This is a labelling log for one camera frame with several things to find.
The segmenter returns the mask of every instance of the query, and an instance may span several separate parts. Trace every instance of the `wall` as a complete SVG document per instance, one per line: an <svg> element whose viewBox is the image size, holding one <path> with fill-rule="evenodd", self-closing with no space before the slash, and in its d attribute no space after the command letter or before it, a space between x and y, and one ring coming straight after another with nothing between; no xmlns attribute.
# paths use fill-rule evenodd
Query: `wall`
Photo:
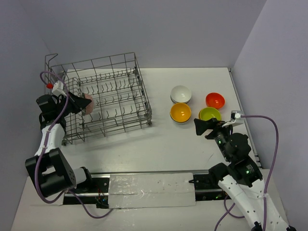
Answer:
<svg viewBox="0 0 308 231"><path fill-rule="evenodd" d="M274 170L288 219L307 230L308 209L308 1L268 0L236 61L233 76L247 115L278 124ZM249 119L261 162L269 167L275 132L264 119Z"/></svg>
<svg viewBox="0 0 308 231"><path fill-rule="evenodd" d="M142 67L231 67L265 1L20 2L59 63L134 51Z"/></svg>
<svg viewBox="0 0 308 231"><path fill-rule="evenodd" d="M0 1L0 226L11 229L26 181L25 160L40 141L39 73L49 53L16 0Z"/></svg>

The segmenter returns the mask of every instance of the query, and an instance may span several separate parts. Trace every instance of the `metal rack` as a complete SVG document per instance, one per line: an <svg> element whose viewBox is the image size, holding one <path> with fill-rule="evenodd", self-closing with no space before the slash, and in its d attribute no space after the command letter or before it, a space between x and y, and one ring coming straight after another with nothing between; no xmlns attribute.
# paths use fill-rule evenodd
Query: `metal rack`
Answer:
<svg viewBox="0 0 308 231"><path fill-rule="evenodd" d="M45 70L62 76L73 94L89 94L95 103L90 115L70 114L65 118L64 145L152 124L152 109L134 52L51 66L57 55L45 56ZM45 78L51 83L57 80L48 74Z"/></svg>

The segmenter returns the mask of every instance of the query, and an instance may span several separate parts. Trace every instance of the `bowl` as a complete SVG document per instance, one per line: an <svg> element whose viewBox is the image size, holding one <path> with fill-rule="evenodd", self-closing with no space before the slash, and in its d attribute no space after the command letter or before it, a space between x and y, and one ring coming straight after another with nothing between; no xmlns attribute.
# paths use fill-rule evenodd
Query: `bowl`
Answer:
<svg viewBox="0 0 308 231"><path fill-rule="evenodd" d="M185 123L191 117L192 112L190 107L185 103L176 103L171 107L170 116L178 123Z"/></svg>
<svg viewBox="0 0 308 231"><path fill-rule="evenodd" d="M217 120L221 120L221 114L219 110L217 110L214 107L206 107L199 112L199 119L209 120L211 118L216 118Z"/></svg>
<svg viewBox="0 0 308 231"><path fill-rule="evenodd" d="M171 90L170 97L174 103L188 103L192 98L192 92L186 86L178 85Z"/></svg>
<svg viewBox="0 0 308 231"><path fill-rule="evenodd" d="M206 96L205 103L208 107L220 109L223 107L223 105L225 105L225 99L222 97L222 95L216 92L212 92Z"/></svg>

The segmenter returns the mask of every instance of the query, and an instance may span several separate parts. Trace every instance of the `wire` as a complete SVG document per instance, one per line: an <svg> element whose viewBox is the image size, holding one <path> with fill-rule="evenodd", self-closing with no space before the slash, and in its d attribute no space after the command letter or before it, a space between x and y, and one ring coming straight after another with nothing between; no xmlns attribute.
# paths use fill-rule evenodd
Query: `wire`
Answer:
<svg viewBox="0 0 308 231"><path fill-rule="evenodd" d="M85 209L86 213L87 213L90 217L92 217L92 218L94 218L94 219L104 218L104 217L108 216L108 215L112 212L112 210L113 210L113 209L110 209L105 215L102 215L102 216L99 216L99 217L93 216L93 215L87 210L87 208L86 208L85 204L82 202L82 200L81 200L73 191L68 190L68 192L71 193L72 195L74 195L74 196L76 197L76 199L81 203L82 207Z"/></svg>
<svg viewBox="0 0 308 231"><path fill-rule="evenodd" d="M224 215L222 215L222 217L221 217L221 218L219 219L219 221L217 222L214 231L217 230L218 225L220 224L220 222L225 218L225 216L227 216L228 213L230 213L230 211L233 209L234 206L235 206L235 204L233 204L233 205L227 210L227 212L226 212Z"/></svg>
<svg viewBox="0 0 308 231"><path fill-rule="evenodd" d="M227 199L228 199L228 197L229 197L229 195L227 195L226 197L225 197L225 199L224 199L224 201L223 201L223 205L225 206L225 209L226 209L226 211L228 210L228 208L227 208ZM229 215L231 216L231 217L233 217L233 218L237 218L237 219L243 219L243 218L245 218L245 216L236 216L236 215L233 215L231 212L229 212Z"/></svg>
<svg viewBox="0 0 308 231"><path fill-rule="evenodd" d="M67 107L68 101L69 101L69 94L68 94L67 85L64 83L64 81L62 80L62 78L61 78L60 76L58 76L57 74L53 73L53 72L50 72L50 71L42 71L42 72L40 73L39 76L40 76L40 79L43 81L43 83L45 83L45 84L47 85L47 83L43 80L43 76L42 76L44 73L48 73L48 74L51 74L51 75L54 75L55 77L57 77L57 79L58 79L60 82L63 83L63 85L64 85L64 87L65 87L65 91L66 91L66 101L65 101L65 105L64 105L62 111L60 112L60 114L56 117L56 119L53 121L53 123L52 123L52 124L50 125L50 127L48 128L48 131L47 131L47 133L46 133L45 140L44 140L44 146L43 146L43 148L42 148L42 152L40 153L40 155L39 155L39 157L38 157L38 161L37 161L37 164L36 164L36 166L35 166L35 171L34 171L35 188L36 188L36 190L37 190L37 192L38 192L39 197L42 199L43 202L45 202L45 203L47 203L47 204L52 204L52 203L56 202L64 192L61 192L55 199L53 199L53 200L51 200L51 201L47 200L47 199L43 196L43 194L42 194L42 192L41 192L41 190L40 190L40 187L39 187L39 180L38 180L38 179L39 179L39 173L38 173L38 172L39 172L39 165L40 165L40 162L41 162L41 160L42 160L42 157L43 157L43 155L45 154L45 151L46 151L46 149L47 149L48 137L49 137L49 134L50 134L50 132L51 132L51 129L52 129L53 126L56 124L56 122L60 119L60 117L63 115L64 111L66 110L66 107Z"/></svg>
<svg viewBox="0 0 308 231"><path fill-rule="evenodd" d="M262 228L262 231L265 231L266 229L266 222L267 222L267 200L266 200L266 194L267 194L267 191L268 191L268 187L269 187L269 182L270 182L270 178L271 178L271 175L273 173L273 170L274 170L274 166L275 166L275 162L276 162L276 157L277 157L277 151L278 151L278 143L279 143L279 133L278 133L278 127L277 127L277 124L275 123L275 121L272 119L272 118L269 118L267 116L264 116L264 115L242 115L241 116L242 118L264 118L264 119L268 119L269 121L271 121L275 127L275 131L276 131L276 144L275 144L275 151L274 151L274 156L273 156L273 161L271 163L271 166L270 166L270 169L269 169L269 175L268 175L268 178L265 182L265 187L264 187L264 216L263 216L263 228ZM219 225L219 223L225 218L225 216L230 213L230 211L233 209L233 207L235 206L235 203L230 207L230 209L227 210L227 212L219 219L219 221L217 222L216 224L216 227L214 229L214 231L217 230L217 227Z"/></svg>

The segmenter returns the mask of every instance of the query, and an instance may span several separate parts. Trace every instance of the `white tabletop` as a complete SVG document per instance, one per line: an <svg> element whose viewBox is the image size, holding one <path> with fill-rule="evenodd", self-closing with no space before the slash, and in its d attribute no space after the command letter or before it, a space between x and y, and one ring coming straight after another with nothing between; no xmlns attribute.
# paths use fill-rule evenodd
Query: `white tabletop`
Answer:
<svg viewBox="0 0 308 231"><path fill-rule="evenodd" d="M206 107L208 93L218 92L226 100L220 109L222 120L231 110L240 110L227 68L146 68L142 77L153 110L153 125L107 137L91 137L62 147L72 168L85 166L90 172L129 172L209 169L225 162L214 141L196 136L193 119ZM176 85L191 89L192 117L186 124L169 115L170 92ZM247 134L245 125L234 132Z"/></svg>
<svg viewBox="0 0 308 231"><path fill-rule="evenodd" d="M268 170L261 171L266 179ZM269 183L270 194L284 220L279 194L273 180ZM38 197L32 181L27 179L15 216L12 231L213 231L219 218L225 213L223 201L198 201L189 207L158 207L138 209L115 209L102 219L93 219L81 205L61 205L61 199L48 205ZM106 209L86 205L94 215L103 215ZM238 208L232 210L240 216ZM246 219L226 216L218 231L248 231Z"/></svg>

